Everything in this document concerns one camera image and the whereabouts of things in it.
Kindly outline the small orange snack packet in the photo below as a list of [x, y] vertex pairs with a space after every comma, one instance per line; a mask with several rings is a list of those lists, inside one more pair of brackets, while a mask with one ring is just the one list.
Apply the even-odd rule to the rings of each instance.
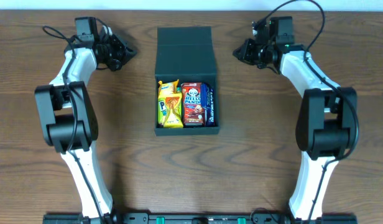
[[159, 89], [158, 95], [172, 95], [177, 93], [177, 85], [179, 80], [175, 80], [173, 82], [164, 83], [163, 81], [158, 81]]

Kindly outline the black gift box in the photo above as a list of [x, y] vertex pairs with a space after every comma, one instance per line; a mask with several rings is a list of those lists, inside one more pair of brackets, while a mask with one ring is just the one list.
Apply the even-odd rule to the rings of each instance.
[[159, 27], [155, 81], [201, 82], [213, 89], [215, 124], [211, 127], [162, 128], [155, 123], [156, 136], [218, 134], [219, 98], [217, 66], [210, 26]]

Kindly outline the green Pretz snack box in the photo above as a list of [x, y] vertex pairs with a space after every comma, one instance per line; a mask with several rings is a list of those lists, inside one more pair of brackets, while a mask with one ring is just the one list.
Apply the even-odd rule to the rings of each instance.
[[164, 126], [167, 115], [167, 107], [165, 104], [166, 97], [159, 96], [157, 100], [157, 123], [160, 127]]

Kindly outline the dark blue chocolate bar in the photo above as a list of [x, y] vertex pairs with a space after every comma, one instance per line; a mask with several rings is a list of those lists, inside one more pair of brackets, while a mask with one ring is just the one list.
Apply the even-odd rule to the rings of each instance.
[[206, 126], [211, 127], [215, 125], [215, 110], [214, 110], [214, 96], [213, 89], [208, 87], [206, 94]]

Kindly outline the yellow orange candy packet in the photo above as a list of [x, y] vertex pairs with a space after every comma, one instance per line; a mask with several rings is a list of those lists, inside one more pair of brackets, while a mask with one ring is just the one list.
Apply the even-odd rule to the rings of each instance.
[[164, 119], [164, 128], [183, 128], [182, 123], [182, 94], [174, 93], [171, 95], [164, 95], [164, 105], [166, 115]]

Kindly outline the red Hello Panda box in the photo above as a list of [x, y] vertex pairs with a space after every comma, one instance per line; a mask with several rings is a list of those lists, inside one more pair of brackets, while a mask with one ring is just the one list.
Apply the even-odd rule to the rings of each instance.
[[201, 102], [201, 82], [182, 83], [183, 123], [186, 127], [205, 126], [205, 109]]

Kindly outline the blue Eclipse mints tin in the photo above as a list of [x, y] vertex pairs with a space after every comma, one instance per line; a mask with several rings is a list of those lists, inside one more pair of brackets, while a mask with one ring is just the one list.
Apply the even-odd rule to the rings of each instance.
[[209, 85], [202, 83], [200, 90], [201, 90], [201, 106], [205, 110], [210, 110], [212, 107], [212, 100], [213, 100], [211, 88]]

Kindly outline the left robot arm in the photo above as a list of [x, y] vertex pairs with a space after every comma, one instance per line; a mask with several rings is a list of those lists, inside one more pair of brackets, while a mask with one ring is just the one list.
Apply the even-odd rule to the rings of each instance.
[[75, 181], [82, 211], [48, 213], [44, 223], [123, 223], [103, 180], [96, 152], [98, 121], [87, 91], [97, 70], [120, 70], [136, 51], [96, 17], [75, 18], [76, 34], [64, 36], [53, 27], [42, 30], [67, 42], [58, 75], [38, 86], [35, 101], [43, 137], [65, 161]]

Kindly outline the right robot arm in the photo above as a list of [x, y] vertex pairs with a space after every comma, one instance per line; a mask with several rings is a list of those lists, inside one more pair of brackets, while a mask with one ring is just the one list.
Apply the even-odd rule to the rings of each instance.
[[286, 77], [302, 97], [295, 128], [301, 165], [288, 201], [290, 213], [279, 222], [346, 222], [346, 218], [324, 216], [322, 204], [335, 167], [352, 153], [358, 140], [356, 91], [332, 81], [308, 49], [295, 43], [292, 17], [253, 22], [252, 34], [233, 55], [243, 63]]

